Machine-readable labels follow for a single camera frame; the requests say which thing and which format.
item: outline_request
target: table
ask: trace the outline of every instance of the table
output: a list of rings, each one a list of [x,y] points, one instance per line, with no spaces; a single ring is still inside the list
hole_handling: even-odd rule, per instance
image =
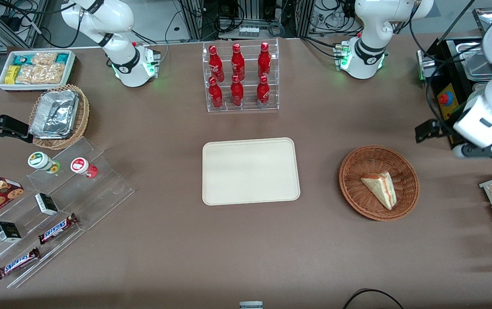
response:
[[[420,35],[427,46],[435,37]],[[416,145],[415,126],[432,115],[411,38],[395,37],[383,69],[364,81],[336,72],[299,39],[280,43],[281,109],[246,115],[207,113],[201,44],[171,45],[160,78],[141,88],[115,79],[101,49],[75,49],[74,84],[91,104],[85,135],[138,190],[20,288],[0,284],[0,308],[236,308],[262,300],[267,309],[333,309],[376,288],[407,308],[491,309],[492,212],[478,184],[492,179],[492,160],[454,158],[445,139]],[[1,91],[0,114],[25,121],[37,97]],[[271,137],[295,142],[298,200],[202,203],[205,143]],[[344,156],[370,144],[395,149],[418,174],[419,202],[404,219],[366,219],[338,188]],[[25,160],[35,150],[0,139],[0,176],[32,172]],[[357,308],[375,299],[359,297]]]

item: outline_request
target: red emergency stop button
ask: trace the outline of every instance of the red emergency stop button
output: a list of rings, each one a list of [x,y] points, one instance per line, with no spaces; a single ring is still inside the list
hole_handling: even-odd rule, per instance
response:
[[[440,94],[440,96],[438,97],[438,103],[440,103],[442,105],[445,105],[446,103],[448,103],[449,100],[450,100],[450,97],[448,96],[448,94]]]

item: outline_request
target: red bottle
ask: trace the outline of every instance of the red bottle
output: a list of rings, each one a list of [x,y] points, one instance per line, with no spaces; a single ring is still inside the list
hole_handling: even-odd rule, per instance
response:
[[[241,107],[244,103],[244,86],[242,86],[242,83],[240,83],[240,78],[236,74],[232,76],[230,92],[232,93],[232,103],[236,107]]]
[[[221,61],[221,57],[217,54],[217,48],[214,45],[211,45],[208,50],[210,51],[210,70],[212,76],[217,78],[217,82],[223,82],[225,80],[223,62]]]
[[[259,78],[259,85],[257,86],[257,106],[259,108],[266,108],[269,104],[269,91],[267,76],[263,75]]]
[[[261,53],[257,59],[257,65],[259,67],[258,76],[261,78],[263,74],[266,76],[271,72],[271,55],[269,54],[269,43],[261,43]]]
[[[217,85],[217,80],[215,77],[210,76],[208,80],[210,82],[210,87],[208,92],[210,92],[210,100],[212,101],[213,108],[222,109],[223,108],[223,92],[221,88]]]
[[[240,44],[238,43],[232,45],[232,59],[230,63],[232,63],[232,73],[238,75],[241,81],[244,80],[246,78],[246,65],[244,64],[244,56],[240,51]]]

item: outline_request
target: brown wicker basket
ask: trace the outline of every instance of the brown wicker basket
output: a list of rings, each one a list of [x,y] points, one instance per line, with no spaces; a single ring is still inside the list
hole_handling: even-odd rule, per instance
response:
[[[391,174],[397,204],[388,210],[362,182],[364,174]],[[371,145],[350,152],[339,169],[339,185],[349,204],[362,215],[391,221],[408,215],[419,198],[419,180],[410,163],[389,148]]]
[[[78,103],[78,110],[76,111],[76,121],[74,127],[74,133],[68,139],[38,139],[34,138],[32,141],[36,146],[42,148],[48,148],[52,150],[60,150],[65,149],[66,147],[71,146],[73,143],[78,141],[82,135],[84,135],[85,128],[88,125],[88,117],[89,117],[89,102],[88,98],[85,97],[82,90],[74,85],[65,85],[59,86],[57,88],[53,88],[48,90],[47,92],[56,92],[63,90],[73,90],[80,95],[80,101]],[[32,124],[32,120],[34,119],[34,115],[36,115],[36,109],[38,108],[38,103],[40,103],[40,96],[38,100],[36,100],[36,104],[32,108],[32,113],[28,118],[28,125]]]

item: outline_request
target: acrylic bottle rack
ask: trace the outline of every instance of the acrylic bottle rack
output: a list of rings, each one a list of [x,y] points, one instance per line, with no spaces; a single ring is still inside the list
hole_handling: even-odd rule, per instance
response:
[[[230,86],[232,85],[232,66],[230,60],[232,59],[232,44],[240,43],[240,49],[242,55],[244,55],[244,62],[246,64],[246,79],[242,81],[244,86],[244,104],[241,107],[236,107],[232,103],[232,94],[230,92]],[[269,43],[269,54],[271,54],[271,72],[268,77],[268,85],[270,87],[269,103],[266,108],[259,108],[257,106],[257,86],[259,85],[259,76],[257,73],[257,59],[261,51],[261,43]],[[210,93],[208,88],[210,84],[208,79],[211,76],[210,71],[210,53],[208,53],[208,47],[215,45],[217,47],[217,53],[223,61],[223,72],[225,74],[225,80],[219,83],[223,92],[223,108],[215,109],[210,100]],[[244,40],[244,41],[222,41],[213,43],[204,43],[202,46],[202,66],[204,70],[204,87],[206,88],[206,102],[208,112],[225,113],[225,112],[263,112],[272,111],[275,112],[280,107],[279,96],[279,47],[277,39],[266,40]]]
[[[53,159],[61,168],[56,174],[36,170],[20,180],[25,192],[17,201],[0,209],[0,221],[15,223],[22,239],[15,243],[0,241],[0,268],[28,254],[34,247],[40,250],[40,260],[29,262],[0,280],[0,285],[17,288],[44,267],[75,239],[91,229],[105,215],[128,198],[134,190],[124,178],[115,172],[101,156],[103,152],[85,137],[61,151]],[[99,172],[94,178],[70,170],[73,159],[83,157],[95,165]],[[34,196],[51,195],[59,212],[45,215],[40,212]],[[62,231],[60,235],[40,245],[38,235],[75,213],[79,222]]]

